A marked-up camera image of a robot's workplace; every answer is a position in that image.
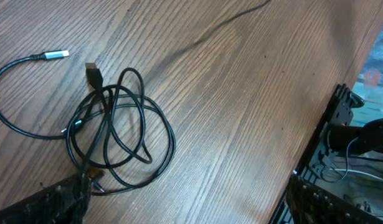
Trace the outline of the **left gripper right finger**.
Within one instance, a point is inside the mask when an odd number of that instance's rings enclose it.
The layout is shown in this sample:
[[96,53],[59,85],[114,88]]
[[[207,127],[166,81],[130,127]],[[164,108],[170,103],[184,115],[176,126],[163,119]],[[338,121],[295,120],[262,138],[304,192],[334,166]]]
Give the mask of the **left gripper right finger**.
[[289,179],[285,200],[295,223],[375,224],[378,222],[378,218],[294,174]]

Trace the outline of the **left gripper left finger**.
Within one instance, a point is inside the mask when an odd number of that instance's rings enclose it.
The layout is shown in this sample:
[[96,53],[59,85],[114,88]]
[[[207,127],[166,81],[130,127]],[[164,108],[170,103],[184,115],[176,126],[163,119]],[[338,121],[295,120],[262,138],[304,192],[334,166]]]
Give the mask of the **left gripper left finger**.
[[83,223],[92,183],[75,174],[0,210],[0,224]]

